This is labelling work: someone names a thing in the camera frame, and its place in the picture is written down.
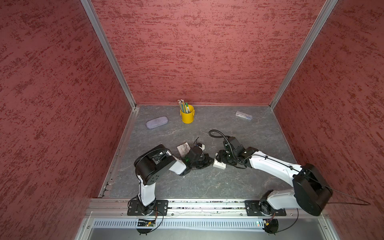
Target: white robot arm segment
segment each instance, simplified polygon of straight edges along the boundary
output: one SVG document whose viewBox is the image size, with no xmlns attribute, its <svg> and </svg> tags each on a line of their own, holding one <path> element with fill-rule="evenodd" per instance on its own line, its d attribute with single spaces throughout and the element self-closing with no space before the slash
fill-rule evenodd
<svg viewBox="0 0 384 240">
<path fill-rule="evenodd" d="M 301 165 L 281 161 L 274 157 L 270 157 L 261 151 L 255 152 L 252 157 L 249 158 L 249 162 L 252 168 L 262 170 L 280 178 L 292 187 L 293 175 L 296 175 L 301 171 Z"/>
</svg>

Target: aluminum frame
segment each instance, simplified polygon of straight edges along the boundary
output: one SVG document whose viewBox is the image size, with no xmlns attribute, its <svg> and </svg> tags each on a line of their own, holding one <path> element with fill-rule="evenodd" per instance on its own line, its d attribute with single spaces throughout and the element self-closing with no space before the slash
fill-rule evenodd
<svg viewBox="0 0 384 240">
<path fill-rule="evenodd" d="M 109 166 L 107 176 L 104 179 L 98 197 L 109 197 L 111 193 L 112 185 L 114 184 L 114 180 L 121 164 L 122 157 L 124 156 L 124 153 L 128 147 L 129 137 L 133 131 L 137 116 L 139 115 L 139 110 L 140 107 L 136 107 L 135 109 L 132 109 L 131 114 L 129 115 L 124 132 L 122 133 L 119 145 L 116 149 L 111 165 Z"/>
<path fill-rule="evenodd" d="M 293 75 L 299 68 L 301 62 L 303 61 L 305 55 L 311 48 L 313 42 L 315 41 L 317 35 L 319 34 L 320 30 L 324 26 L 325 22 L 327 21 L 329 15 L 331 14 L 333 8 L 335 7 L 338 0 L 326 0 L 323 7 L 321 8 L 319 15 L 317 16 L 315 22 L 312 25 L 312 28 L 310 29 L 307 37 L 305 38 L 303 45 L 301 46 L 296 58 L 294 59 L 291 67 L 289 68 L 287 74 L 285 75 L 284 80 L 282 81 L 279 89 L 277 90 L 275 96 L 273 97 L 271 103 L 269 106 L 272 108 L 272 110 L 276 107 L 278 101 L 280 100 L 281 96 L 283 95 L 285 89 L 287 88 L 288 84 L 293 78 Z"/>
<path fill-rule="evenodd" d="M 124 198 L 109 199 L 92 199 L 87 209 L 87 218 L 84 219 L 82 227 L 80 227 L 76 240 L 87 240 L 93 224 L 99 219 L 137 219 L 137 216 L 127 216 L 128 201 Z M 167 216 L 164 219 L 234 219 L 249 220 L 263 219 L 265 217 L 248 217 L 245 210 L 244 201 L 247 199 L 166 199 L 169 201 Z M 299 209 L 297 216 L 296 209 L 286 209 L 287 216 L 275 218 L 280 219 L 318 219 L 319 226 L 322 229 L 324 237 L 327 240 L 339 240 L 339 237 L 333 227 L 333 224 L 324 210 L 323 213 L 316 217 Z"/>
<path fill-rule="evenodd" d="M 119 63 L 116 59 L 116 56 L 113 53 L 111 45 L 109 44 L 107 36 L 105 35 L 103 27 L 101 26 L 99 18 L 97 17 L 97 14 L 96 14 L 96 11 L 92 5 L 92 2 L 91 2 L 91 0 L 80 0 L 80 1 L 81 1 L 82 5 L 85 9 L 85 12 L 88 15 L 89 20 L 91 21 L 93 29 L 95 30 L 96 35 L 100 40 L 100 43 L 101 43 L 101 45 L 105 51 L 105 54 L 107 55 L 109 62 L 111 63 L 112 68 L 116 74 L 116 77 L 118 78 L 120 85 L 121 85 L 121 87 L 125 93 L 125 96 L 127 97 L 128 102 L 131 105 L 131 108 L 133 110 L 136 108 L 136 102 L 133 98 L 131 90 L 129 89 L 127 81 L 125 80 L 124 74 L 121 71 L 121 68 L 120 68 Z"/>
</svg>

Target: cable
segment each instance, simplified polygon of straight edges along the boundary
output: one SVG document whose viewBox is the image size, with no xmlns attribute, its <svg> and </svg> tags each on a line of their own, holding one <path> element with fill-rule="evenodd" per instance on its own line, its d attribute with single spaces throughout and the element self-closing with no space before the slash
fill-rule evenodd
<svg viewBox="0 0 384 240">
<path fill-rule="evenodd" d="M 275 217 L 275 215 L 276 215 L 276 213 L 273 213 L 273 216 L 270 219 L 268 219 L 266 222 L 272 221 L 272 219 Z"/>
<path fill-rule="evenodd" d="M 292 166 L 288 166 L 288 165 L 286 165 L 286 164 L 284 164 L 284 163 L 282 163 L 282 162 L 279 162 L 279 161 L 276 161 L 276 160 L 274 160 L 274 159 L 269 158 L 267 155 L 262 156 L 262 155 L 258 155 L 258 154 L 253 154 L 253 155 L 251 155 L 251 156 L 260 156 L 260 157 L 264 157 L 265 159 L 269 159 L 269 160 L 278 162 L 278 163 L 280 163 L 281 165 L 284 165 L 284 166 L 288 167 L 289 169 L 295 170 L 296 172 L 300 172 L 300 171 L 294 169 Z M 338 193 L 344 194 L 344 195 L 346 195 L 346 196 L 349 196 L 349 197 L 351 197 L 351 198 L 353 198 L 353 199 L 356 199 L 356 200 L 365 202 L 364 204 L 353 203 L 353 202 L 329 202 L 328 204 L 352 204 L 352 205 L 361 205 L 361 206 L 369 206 L 369 205 L 371 205 L 370 202 L 367 202 L 367 201 L 362 200 L 362 199 L 360 199 L 360 198 L 358 198 L 358 197 L 354 197 L 354 196 L 351 196 L 351 195 L 349 195 L 349 194 L 343 193 L 343 192 L 341 192 L 341 191 L 339 191 L 339 190 L 333 189 L 333 188 L 331 188 L 330 186 L 326 186 L 326 185 L 320 183 L 319 181 L 317 181 L 316 179 L 313 179 L 313 178 L 311 178 L 311 177 L 309 177 L 309 176 L 306 176 L 306 177 L 309 178 L 309 179 L 311 179 L 312 181 L 317 182 L 318 184 L 320 184 L 320 185 L 322 185 L 322 186 L 324 186 L 324 187 L 326 187 L 326 188 L 328 188 L 328 189 L 332 189 L 332 190 L 334 190 L 335 192 L 338 192 Z"/>
<path fill-rule="evenodd" d="M 278 232 L 282 232 L 282 231 L 287 230 L 288 228 L 292 227 L 292 226 L 297 222 L 297 220 L 299 219 L 299 209 L 296 209 L 296 210 L 297 210 L 297 218 L 296 218 L 296 220 L 294 221 L 294 223 L 293 223 L 291 226 L 289 226 L 289 227 L 287 227 L 287 228 L 285 228 L 285 229 L 283 229 L 283 230 L 280 230 L 280 231 L 275 232 L 275 234 L 278 233 Z"/>
<path fill-rule="evenodd" d="M 131 198 L 131 199 L 128 201 L 128 209 L 129 209 L 129 203 L 130 203 L 133 199 L 136 199 L 137 201 L 139 201 L 139 199 L 138 199 L 137 196 Z M 156 213 L 160 213 L 160 214 L 163 216 L 163 218 L 161 219 L 160 224 L 159 224 L 157 227 L 155 227 L 154 229 L 152 229 L 151 231 L 147 232 L 147 234 L 150 233 L 150 232 L 153 232 L 154 230 L 156 230 L 156 229 L 163 223 L 163 220 L 164 220 L 164 214 L 163 214 L 162 212 L 158 211 L 158 210 L 157 210 L 157 207 L 155 207 L 155 209 L 150 209 L 150 208 L 149 208 L 149 210 L 156 211 Z"/>
<path fill-rule="evenodd" d="M 216 136 L 216 135 L 213 135 L 212 132 L 217 132 L 217 133 L 221 134 L 222 136 Z M 223 138 L 227 141 L 227 143 L 228 143 L 228 146 L 229 146 L 229 149 L 231 150 L 231 154 L 232 154 L 233 158 L 236 160 L 236 162 L 238 162 L 238 160 L 237 160 L 237 156 L 235 156 L 235 154 L 233 153 L 232 146 L 231 146 L 231 144 L 229 143 L 229 141 L 228 141 L 228 139 L 227 139 L 227 137 L 229 137 L 229 136 L 224 135 L 222 132 L 220 132 L 219 130 L 216 130 L 216 129 L 212 129 L 212 130 L 210 130 L 210 131 L 208 132 L 208 134 L 209 134 L 209 136 L 211 136 L 211 137 L 215 137 L 215 138 L 221 138 L 221 137 L 223 137 Z"/>
<path fill-rule="evenodd" d="M 212 132 L 217 132 L 217 133 L 219 133 L 221 136 L 213 135 Z M 220 132 L 219 130 L 216 130 L 216 129 L 212 129 L 212 130 L 210 130 L 210 131 L 208 132 L 208 135 L 211 136 L 211 137 L 215 137 L 215 138 L 222 138 L 222 137 L 223 137 L 223 138 L 227 141 L 227 143 L 228 143 L 229 149 L 231 150 L 231 154 L 232 154 L 232 157 L 234 158 L 234 160 L 235 160 L 236 162 L 240 163 L 240 164 L 243 164 L 242 162 L 240 162 L 240 161 L 238 160 L 238 157 L 233 153 L 232 146 L 231 146 L 231 144 L 229 143 L 229 141 L 228 141 L 228 139 L 227 139 L 227 138 L 230 137 L 230 136 L 224 135 L 222 132 Z M 237 167 L 237 166 L 235 166 L 235 165 L 233 165 L 233 164 L 230 164 L 230 165 L 231 165 L 231 166 L 234 166 L 235 168 L 238 168 L 238 169 L 246 169 L 246 168 L 247 168 L 247 166 L 244 166 L 244 167 Z"/>
<path fill-rule="evenodd" d="M 159 212 L 159 213 L 161 213 L 161 215 L 163 216 L 163 218 L 161 219 L 161 222 L 160 222 L 160 224 L 159 225 L 157 225 L 157 227 L 155 227 L 154 229 L 152 229 L 151 231 L 149 231 L 148 233 L 150 233 L 150 232 L 153 232 L 154 230 L 156 230 L 162 223 L 163 223 L 163 220 L 164 220 L 164 214 L 162 213 L 162 212 L 160 212 L 160 211 L 158 211 L 157 210 L 157 207 L 156 207 L 156 210 L 155 209 L 149 209 L 149 210 L 153 210 L 153 211 L 156 211 L 156 212 Z"/>
</svg>

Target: green marker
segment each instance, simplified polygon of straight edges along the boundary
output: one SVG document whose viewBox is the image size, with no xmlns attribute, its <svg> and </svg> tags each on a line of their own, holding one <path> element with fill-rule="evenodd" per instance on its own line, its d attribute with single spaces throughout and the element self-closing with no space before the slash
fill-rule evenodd
<svg viewBox="0 0 384 240">
<path fill-rule="evenodd" d="M 187 106 L 187 113 L 191 113 L 191 111 L 189 110 L 188 103 L 185 103 L 185 105 Z"/>
</svg>

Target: red textured wall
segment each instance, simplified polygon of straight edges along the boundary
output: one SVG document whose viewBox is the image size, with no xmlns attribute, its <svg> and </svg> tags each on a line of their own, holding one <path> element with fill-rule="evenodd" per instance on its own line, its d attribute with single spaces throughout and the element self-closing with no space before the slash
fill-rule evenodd
<svg viewBox="0 0 384 240">
<path fill-rule="evenodd" d="M 383 76 L 384 1 L 339 0 L 275 108 L 301 164 L 372 203 L 327 205 L 345 240 L 384 239 Z"/>
<path fill-rule="evenodd" d="M 139 104 L 265 104 L 325 0 L 93 0 Z"/>
<path fill-rule="evenodd" d="M 79 0 L 0 3 L 0 239 L 73 239 L 130 106 Z"/>
</svg>

